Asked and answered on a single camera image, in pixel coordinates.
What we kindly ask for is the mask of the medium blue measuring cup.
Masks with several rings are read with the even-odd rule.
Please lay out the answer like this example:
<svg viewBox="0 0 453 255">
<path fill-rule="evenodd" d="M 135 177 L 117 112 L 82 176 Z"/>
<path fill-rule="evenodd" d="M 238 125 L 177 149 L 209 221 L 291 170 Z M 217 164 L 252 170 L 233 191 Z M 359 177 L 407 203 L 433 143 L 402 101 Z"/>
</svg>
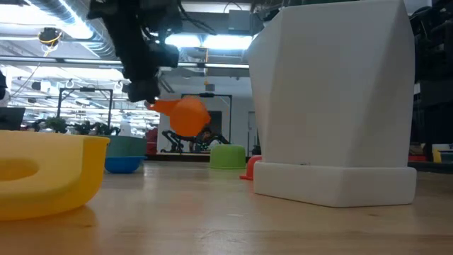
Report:
<svg viewBox="0 0 453 255">
<path fill-rule="evenodd" d="M 107 157 L 104 167 L 111 174 L 133 174 L 145 159 L 145 156 Z"/>
</svg>

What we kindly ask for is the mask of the dark computer monitor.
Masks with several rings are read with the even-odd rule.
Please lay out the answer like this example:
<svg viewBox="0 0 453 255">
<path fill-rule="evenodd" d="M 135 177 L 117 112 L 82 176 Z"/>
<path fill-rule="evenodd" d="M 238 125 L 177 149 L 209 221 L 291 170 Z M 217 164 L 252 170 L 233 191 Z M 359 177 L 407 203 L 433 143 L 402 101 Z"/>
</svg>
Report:
<svg viewBox="0 0 453 255">
<path fill-rule="evenodd" d="M 25 108 L 0 107 L 0 130 L 20 130 Z"/>
</svg>

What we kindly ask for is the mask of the white hexagonal planter pot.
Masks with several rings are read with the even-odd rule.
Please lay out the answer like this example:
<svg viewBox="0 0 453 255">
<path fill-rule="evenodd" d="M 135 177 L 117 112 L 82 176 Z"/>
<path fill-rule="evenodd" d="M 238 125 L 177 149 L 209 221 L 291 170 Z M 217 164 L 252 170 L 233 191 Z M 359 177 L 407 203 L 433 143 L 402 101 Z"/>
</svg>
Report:
<svg viewBox="0 0 453 255">
<path fill-rule="evenodd" d="M 403 0 L 281 10 L 248 49 L 263 161 L 405 167 L 413 39 Z"/>
</svg>

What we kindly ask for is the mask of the teal plastic basket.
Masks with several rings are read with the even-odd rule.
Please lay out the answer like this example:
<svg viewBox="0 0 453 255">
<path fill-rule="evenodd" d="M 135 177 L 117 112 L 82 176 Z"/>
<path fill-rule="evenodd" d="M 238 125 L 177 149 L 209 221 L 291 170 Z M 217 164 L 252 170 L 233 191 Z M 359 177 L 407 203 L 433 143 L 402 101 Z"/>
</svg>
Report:
<svg viewBox="0 0 453 255">
<path fill-rule="evenodd" d="M 137 157 L 147 153 L 147 140 L 129 136 L 108 136 L 106 157 Z"/>
</svg>

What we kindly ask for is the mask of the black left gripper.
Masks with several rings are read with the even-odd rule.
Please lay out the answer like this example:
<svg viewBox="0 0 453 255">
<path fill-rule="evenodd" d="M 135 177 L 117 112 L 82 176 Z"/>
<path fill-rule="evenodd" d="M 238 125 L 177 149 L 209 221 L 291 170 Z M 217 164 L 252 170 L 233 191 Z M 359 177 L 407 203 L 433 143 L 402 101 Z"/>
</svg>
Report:
<svg viewBox="0 0 453 255">
<path fill-rule="evenodd" d="M 147 42 L 137 19 L 106 19 L 105 26 L 123 65 L 124 78 L 129 79 L 131 102 L 155 103 L 160 96 L 155 77 L 160 67 L 178 66 L 179 50 L 173 45 Z"/>
</svg>

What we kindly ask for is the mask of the green measuring cup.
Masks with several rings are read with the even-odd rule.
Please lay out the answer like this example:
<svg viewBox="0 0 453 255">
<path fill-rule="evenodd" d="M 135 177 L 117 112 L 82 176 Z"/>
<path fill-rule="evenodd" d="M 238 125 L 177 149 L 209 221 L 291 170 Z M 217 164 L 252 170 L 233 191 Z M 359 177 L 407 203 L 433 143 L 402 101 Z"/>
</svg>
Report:
<svg viewBox="0 0 453 255">
<path fill-rule="evenodd" d="M 218 144 L 210 150 L 211 169 L 245 169 L 246 150 L 241 145 Z"/>
</svg>

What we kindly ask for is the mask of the white planter saucer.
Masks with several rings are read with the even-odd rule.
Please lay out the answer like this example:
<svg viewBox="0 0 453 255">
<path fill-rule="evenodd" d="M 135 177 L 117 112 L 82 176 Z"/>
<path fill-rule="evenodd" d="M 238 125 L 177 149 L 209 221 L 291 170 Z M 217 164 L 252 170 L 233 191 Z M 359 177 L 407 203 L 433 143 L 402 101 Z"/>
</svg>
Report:
<svg viewBox="0 0 453 255">
<path fill-rule="evenodd" d="M 254 192 L 332 208 L 407 205 L 413 202 L 417 171 L 258 162 Z"/>
</svg>

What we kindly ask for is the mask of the yellow measuring cup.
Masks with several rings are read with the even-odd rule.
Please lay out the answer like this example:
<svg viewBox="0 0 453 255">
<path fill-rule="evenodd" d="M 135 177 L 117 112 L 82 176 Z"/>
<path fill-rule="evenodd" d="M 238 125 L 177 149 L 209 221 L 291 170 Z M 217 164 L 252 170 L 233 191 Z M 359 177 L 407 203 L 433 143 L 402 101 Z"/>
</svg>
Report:
<svg viewBox="0 0 453 255">
<path fill-rule="evenodd" d="M 0 222 L 55 215 L 98 192 L 106 137 L 0 130 Z"/>
</svg>

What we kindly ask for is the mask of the person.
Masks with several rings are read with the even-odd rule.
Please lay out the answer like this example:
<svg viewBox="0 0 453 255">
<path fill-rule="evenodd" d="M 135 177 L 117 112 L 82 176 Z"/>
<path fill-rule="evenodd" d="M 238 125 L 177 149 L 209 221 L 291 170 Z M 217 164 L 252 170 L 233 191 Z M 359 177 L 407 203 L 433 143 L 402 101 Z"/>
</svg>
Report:
<svg viewBox="0 0 453 255">
<path fill-rule="evenodd" d="M 208 152 L 212 148 L 214 142 L 214 133 L 209 127 L 205 127 L 195 137 L 195 143 L 193 144 L 194 152 Z"/>
</svg>

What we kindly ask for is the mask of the yellow background box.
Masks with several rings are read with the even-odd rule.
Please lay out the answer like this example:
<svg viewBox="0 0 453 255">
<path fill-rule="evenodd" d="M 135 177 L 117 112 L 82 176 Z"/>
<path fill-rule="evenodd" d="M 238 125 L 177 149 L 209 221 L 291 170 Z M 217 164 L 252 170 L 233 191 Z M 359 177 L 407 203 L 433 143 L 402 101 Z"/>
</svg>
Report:
<svg viewBox="0 0 453 255">
<path fill-rule="evenodd" d="M 432 146 L 432 158 L 435 163 L 453 164 L 453 143 L 434 144 Z"/>
</svg>

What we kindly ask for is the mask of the red measuring cup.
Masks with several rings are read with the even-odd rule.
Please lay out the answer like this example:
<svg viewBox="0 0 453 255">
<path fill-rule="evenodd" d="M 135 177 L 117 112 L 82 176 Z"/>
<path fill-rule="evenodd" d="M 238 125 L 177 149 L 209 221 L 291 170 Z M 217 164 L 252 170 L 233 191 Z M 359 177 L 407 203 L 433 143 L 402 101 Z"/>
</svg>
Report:
<svg viewBox="0 0 453 255">
<path fill-rule="evenodd" d="M 262 159 L 261 155 L 250 157 L 246 164 L 246 172 L 239 176 L 240 179 L 252 181 L 254 179 L 255 164 Z"/>
</svg>

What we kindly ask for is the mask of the orange measuring cup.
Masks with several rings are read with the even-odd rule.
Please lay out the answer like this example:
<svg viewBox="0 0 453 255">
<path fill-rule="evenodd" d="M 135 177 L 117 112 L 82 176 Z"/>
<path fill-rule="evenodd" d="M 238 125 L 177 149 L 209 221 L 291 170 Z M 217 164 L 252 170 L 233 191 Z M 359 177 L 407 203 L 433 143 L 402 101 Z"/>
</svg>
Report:
<svg viewBox="0 0 453 255">
<path fill-rule="evenodd" d="M 184 137 L 198 135 L 211 121 L 205 104 L 194 96 L 174 100 L 159 99 L 147 108 L 166 115 L 171 129 Z"/>
</svg>

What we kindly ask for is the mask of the ceiling light panel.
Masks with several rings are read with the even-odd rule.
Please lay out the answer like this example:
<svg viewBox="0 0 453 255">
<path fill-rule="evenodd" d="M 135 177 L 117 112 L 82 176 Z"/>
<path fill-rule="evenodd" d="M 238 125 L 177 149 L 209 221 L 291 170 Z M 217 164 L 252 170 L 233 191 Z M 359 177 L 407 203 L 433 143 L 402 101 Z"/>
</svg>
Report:
<svg viewBox="0 0 453 255">
<path fill-rule="evenodd" d="M 247 50 L 251 36 L 208 35 L 204 39 L 195 34 L 177 34 L 166 38 L 166 44 L 176 47 L 205 47 L 214 50 Z"/>
</svg>

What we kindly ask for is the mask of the background potted plant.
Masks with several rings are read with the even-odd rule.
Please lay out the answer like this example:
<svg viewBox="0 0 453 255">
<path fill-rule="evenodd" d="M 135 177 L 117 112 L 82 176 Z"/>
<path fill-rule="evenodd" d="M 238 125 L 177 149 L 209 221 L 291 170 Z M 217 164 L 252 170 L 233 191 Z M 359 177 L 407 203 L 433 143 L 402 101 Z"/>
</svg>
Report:
<svg viewBox="0 0 453 255">
<path fill-rule="evenodd" d="M 48 117 L 45 120 L 45 127 L 53 130 L 55 133 L 65 134 L 67 132 L 66 120 L 61 117 Z"/>
</svg>

